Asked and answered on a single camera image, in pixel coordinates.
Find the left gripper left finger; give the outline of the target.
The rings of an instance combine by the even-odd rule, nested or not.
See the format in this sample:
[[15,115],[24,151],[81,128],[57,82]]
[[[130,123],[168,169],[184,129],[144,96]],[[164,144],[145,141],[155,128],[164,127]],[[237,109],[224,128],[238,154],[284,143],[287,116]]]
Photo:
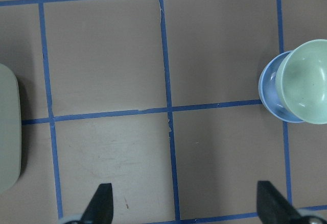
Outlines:
[[81,223],[108,223],[113,220],[112,184],[100,184],[81,217]]

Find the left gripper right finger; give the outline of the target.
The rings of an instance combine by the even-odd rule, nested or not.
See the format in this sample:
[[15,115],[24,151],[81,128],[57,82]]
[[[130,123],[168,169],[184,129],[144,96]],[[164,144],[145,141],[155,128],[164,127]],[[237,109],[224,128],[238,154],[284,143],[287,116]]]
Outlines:
[[302,216],[270,181],[258,181],[256,212],[262,223],[300,223]]

